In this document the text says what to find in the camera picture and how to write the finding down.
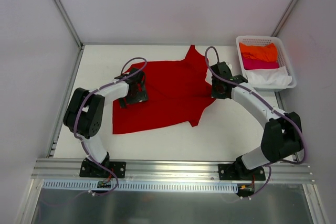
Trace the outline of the red t-shirt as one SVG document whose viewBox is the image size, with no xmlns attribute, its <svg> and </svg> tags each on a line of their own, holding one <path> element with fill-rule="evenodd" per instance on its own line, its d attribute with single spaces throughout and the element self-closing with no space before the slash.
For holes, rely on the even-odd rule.
<svg viewBox="0 0 336 224">
<path fill-rule="evenodd" d="M 184 122 L 197 126 L 215 100 L 206 82 L 205 58 L 191 45 L 182 60 L 150 61 L 144 67 L 148 100 L 125 108 L 114 101 L 112 133 L 128 134 Z"/>
</svg>

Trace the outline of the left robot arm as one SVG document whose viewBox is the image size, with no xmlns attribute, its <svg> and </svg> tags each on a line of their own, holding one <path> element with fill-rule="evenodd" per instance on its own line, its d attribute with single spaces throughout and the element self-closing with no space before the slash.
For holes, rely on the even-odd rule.
<svg viewBox="0 0 336 224">
<path fill-rule="evenodd" d="M 109 153 L 98 134 L 104 107 L 117 101 L 120 108 L 126 109 L 148 99 L 145 73 L 135 67 L 101 88 L 92 91 L 77 88 L 73 92 L 63 124 L 80 141 L 87 154 L 81 164 L 80 177 L 102 178 L 118 172 L 110 163 Z"/>
</svg>

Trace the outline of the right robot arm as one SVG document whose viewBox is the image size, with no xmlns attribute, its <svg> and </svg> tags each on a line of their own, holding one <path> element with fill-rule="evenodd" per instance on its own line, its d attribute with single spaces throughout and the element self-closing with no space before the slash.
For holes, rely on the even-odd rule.
<svg viewBox="0 0 336 224">
<path fill-rule="evenodd" d="M 212 96 L 231 99 L 247 110 L 263 128 L 261 144 L 236 158 L 225 170 L 230 176 L 248 179 L 264 165 L 283 161 L 304 149 L 300 116 L 271 106 L 242 75 L 233 76 L 225 62 L 210 66 Z"/>
</svg>

